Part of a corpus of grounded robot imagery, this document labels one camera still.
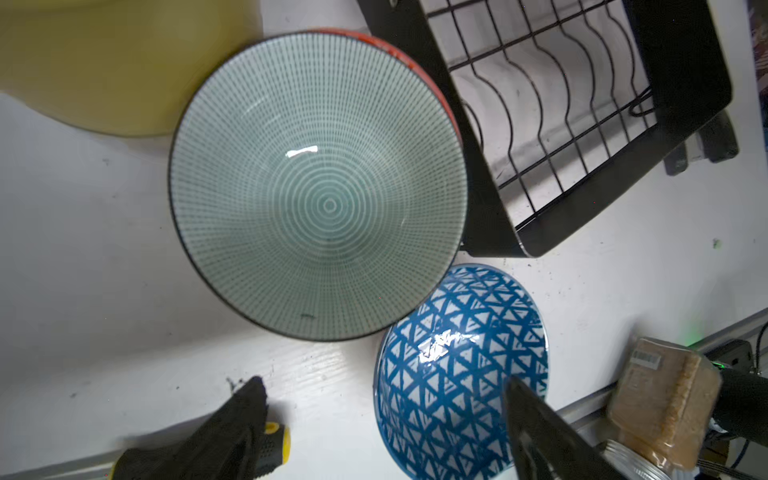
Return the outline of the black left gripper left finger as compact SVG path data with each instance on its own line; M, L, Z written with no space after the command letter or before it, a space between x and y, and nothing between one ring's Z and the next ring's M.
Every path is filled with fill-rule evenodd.
M161 461L147 479L258 479L269 473L262 455L267 393L254 376L198 430Z

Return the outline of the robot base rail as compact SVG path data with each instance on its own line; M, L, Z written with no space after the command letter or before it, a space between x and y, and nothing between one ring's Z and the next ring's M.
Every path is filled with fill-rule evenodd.
M678 345L660 340L641 339L632 350L623 377L614 394L614 404L609 415L627 441L609 441L605 450L617 470L626 471L629 479L659 477L669 479L664 469L683 469L673 460L685 462L694 458L694 447L701 447L706 430L705 421L714 408L720 389L720 374L715 364L705 367L705 357ZM288 427L267 422L262 435L255 467L246 475L245 463L253 460L253 446L239 444L245 453L232 450L232 458L222 463L221 471L214 472L214 463L203 464L205 472L193 475L193 479L259 479L287 463L290 454ZM501 457L493 455L483 464L488 472L466 474L467 479L480 479L481 473L493 478L499 472L512 467L512 453L505 424L502 420L500 445ZM160 466L179 449L168 446L156 450L129 449L111 463L108 473L98 479L150 479L160 471Z

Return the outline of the teal patterned ceramic bowl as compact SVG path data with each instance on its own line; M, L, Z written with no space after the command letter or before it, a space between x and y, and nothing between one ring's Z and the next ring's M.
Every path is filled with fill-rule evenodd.
M457 120L396 47L343 29L283 34L225 60L174 133L171 215L193 268L271 332L344 341L437 287L460 245Z

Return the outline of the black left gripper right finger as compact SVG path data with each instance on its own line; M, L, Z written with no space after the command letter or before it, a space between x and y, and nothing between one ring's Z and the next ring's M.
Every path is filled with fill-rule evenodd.
M504 414L520 479L620 479L590 446L520 378L504 383Z

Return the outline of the blue triangle patterned bowl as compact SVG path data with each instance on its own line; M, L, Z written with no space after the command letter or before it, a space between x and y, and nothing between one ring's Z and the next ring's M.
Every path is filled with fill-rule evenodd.
M539 309L511 275L452 267L432 295L392 326L373 382L381 438L411 479L491 479L513 465L503 386L548 390Z

